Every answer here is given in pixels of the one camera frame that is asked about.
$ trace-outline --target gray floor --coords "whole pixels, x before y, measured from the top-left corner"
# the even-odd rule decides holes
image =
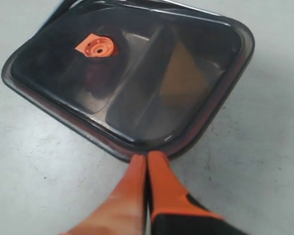
[[[58,1],[0,0],[0,70]],[[294,235],[294,0],[184,3],[242,21],[256,50],[202,139],[171,166],[232,224],[254,235]],[[69,229],[125,169],[0,79],[0,235]]]

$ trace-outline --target orange cap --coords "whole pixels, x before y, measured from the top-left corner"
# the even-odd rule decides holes
[[[110,38],[92,33],[75,49],[87,57],[108,57],[114,51],[114,44]]]

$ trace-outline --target orange fitting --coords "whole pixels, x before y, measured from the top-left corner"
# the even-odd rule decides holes
[[[110,38],[92,33],[75,49],[87,57],[109,57],[114,51],[114,43]]]

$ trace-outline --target concrete floor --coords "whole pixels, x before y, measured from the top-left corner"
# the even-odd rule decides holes
[[[58,2],[0,0],[0,70]],[[294,235],[294,0],[183,2],[245,23],[256,50],[204,136],[172,169],[239,228]],[[0,235],[66,231],[108,196],[126,166],[0,78]]]

